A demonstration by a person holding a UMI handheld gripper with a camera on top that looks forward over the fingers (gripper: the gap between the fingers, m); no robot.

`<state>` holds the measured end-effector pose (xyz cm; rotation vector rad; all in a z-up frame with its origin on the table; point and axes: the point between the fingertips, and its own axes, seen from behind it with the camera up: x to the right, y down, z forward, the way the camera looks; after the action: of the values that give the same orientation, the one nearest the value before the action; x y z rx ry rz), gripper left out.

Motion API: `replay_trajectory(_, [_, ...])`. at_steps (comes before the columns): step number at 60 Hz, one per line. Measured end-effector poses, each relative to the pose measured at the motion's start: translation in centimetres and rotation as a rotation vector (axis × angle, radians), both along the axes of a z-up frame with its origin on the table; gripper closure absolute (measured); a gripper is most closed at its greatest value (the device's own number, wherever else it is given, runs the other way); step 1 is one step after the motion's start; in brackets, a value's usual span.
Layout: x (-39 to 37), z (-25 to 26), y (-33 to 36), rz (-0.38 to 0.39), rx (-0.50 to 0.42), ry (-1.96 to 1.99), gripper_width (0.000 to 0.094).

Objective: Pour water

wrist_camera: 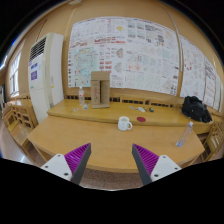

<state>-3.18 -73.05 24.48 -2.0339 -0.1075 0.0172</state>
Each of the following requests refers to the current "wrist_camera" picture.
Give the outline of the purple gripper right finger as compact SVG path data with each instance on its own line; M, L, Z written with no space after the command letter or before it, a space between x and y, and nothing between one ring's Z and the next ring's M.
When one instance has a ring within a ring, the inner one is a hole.
M132 155L143 185L148 185L180 170L180 167L167 155L158 156L137 144L132 145Z

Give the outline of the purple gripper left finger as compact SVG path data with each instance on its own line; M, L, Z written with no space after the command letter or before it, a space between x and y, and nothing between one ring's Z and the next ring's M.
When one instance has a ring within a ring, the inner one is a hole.
M65 155L56 154L42 166L42 169L79 185L90 155L91 144L87 143Z

